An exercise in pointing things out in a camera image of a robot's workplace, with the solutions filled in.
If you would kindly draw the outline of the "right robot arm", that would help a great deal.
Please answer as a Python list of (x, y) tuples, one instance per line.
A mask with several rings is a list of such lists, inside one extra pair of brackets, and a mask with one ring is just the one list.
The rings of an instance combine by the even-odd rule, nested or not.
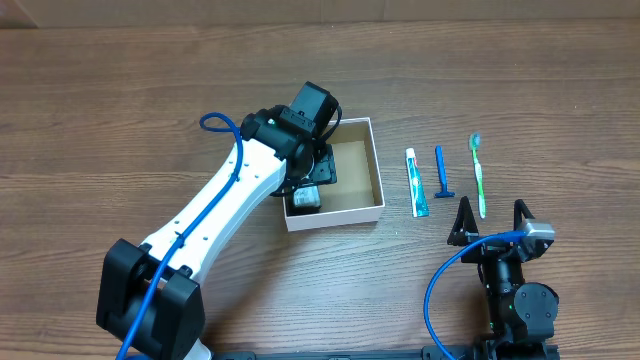
[(554, 243), (555, 230), (532, 215), (523, 200), (514, 203), (519, 240), (490, 240), (461, 257), (477, 266), (485, 288), (491, 332), (476, 337), (470, 346), (453, 346), (456, 359), (558, 360), (554, 336), (559, 296), (549, 286), (525, 280), (522, 264), (540, 258)]

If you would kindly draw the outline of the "toothpaste tube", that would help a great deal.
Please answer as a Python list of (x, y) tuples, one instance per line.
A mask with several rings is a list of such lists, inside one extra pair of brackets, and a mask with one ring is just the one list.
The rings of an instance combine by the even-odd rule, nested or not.
[(415, 150), (413, 148), (407, 148), (405, 150), (405, 159), (410, 187), (412, 215), (414, 218), (426, 217), (430, 214), (430, 211), (417, 165)]

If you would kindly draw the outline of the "green toothbrush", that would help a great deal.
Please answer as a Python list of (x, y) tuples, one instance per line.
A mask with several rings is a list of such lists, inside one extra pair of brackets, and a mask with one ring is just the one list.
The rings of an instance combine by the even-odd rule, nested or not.
[(475, 175), (476, 184), (477, 184), (479, 215), (482, 219), (485, 219), (486, 218), (486, 199), (485, 199), (484, 187), (483, 187), (483, 172), (482, 172), (482, 166), (480, 164), (478, 154), (477, 154), (480, 145), (481, 145), (480, 134), (479, 133), (471, 134), (469, 137), (469, 149), (472, 154), (472, 160), (474, 165), (474, 175)]

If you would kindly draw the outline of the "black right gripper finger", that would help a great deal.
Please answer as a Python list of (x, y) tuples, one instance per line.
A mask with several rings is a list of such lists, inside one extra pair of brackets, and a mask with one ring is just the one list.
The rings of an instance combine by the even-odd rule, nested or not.
[(479, 239), (479, 231), (467, 196), (460, 199), (453, 228), (447, 239), (452, 246), (467, 246)]
[(534, 215), (525, 202), (522, 199), (518, 199), (514, 202), (514, 224), (521, 225), (525, 219), (534, 219)]

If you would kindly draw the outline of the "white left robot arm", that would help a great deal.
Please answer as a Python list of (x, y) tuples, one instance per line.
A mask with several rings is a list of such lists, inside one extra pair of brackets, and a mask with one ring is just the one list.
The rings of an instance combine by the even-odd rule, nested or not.
[(226, 162), (167, 224), (135, 245), (120, 239), (105, 255), (96, 323), (121, 342), (116, 354), (139, 359), (209, 359), (201, 285), (214, 261), (250, 213), (267, 197), (284, 197), (337, 181), (329, 138), (342, 108), (333, 103), (276, 105), (236, 125), (219, 119), (234, 144)]

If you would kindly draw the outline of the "blue disposable razor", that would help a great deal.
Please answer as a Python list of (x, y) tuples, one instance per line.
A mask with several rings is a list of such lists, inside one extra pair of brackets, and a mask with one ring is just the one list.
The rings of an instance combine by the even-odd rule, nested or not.
[(434, 194), (435, 198), (451, 198), (455, 196), (455, 193), (448, 189), (448, 181), (446, 175), (446, 167), (444, 163), (444, 156), (442, 147), (437, 145), (435, 147), (436, 166), (438, 171), (438, 178), (440, 183), (440, 191)]

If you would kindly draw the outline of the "green soap packet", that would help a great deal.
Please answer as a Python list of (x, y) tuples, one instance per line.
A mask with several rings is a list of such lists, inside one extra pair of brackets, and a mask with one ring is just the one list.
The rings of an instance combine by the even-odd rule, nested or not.
[(294, 208), (320, 208), (321, 199), (318, 187), (310, 186), (295, 190), (292, 203)]

